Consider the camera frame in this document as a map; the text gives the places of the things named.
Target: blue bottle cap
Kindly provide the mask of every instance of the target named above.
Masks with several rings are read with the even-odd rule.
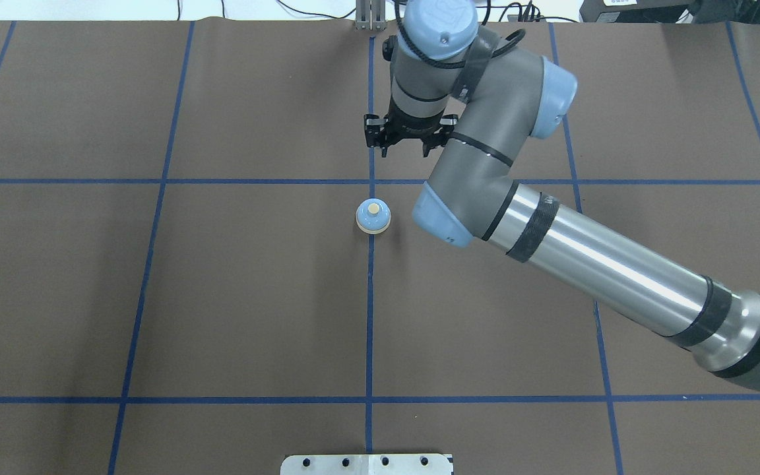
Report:
[[[356,209],[356,225],[368,234],[380,234],[389,227],[392,211],[382,199],[370,198]]]

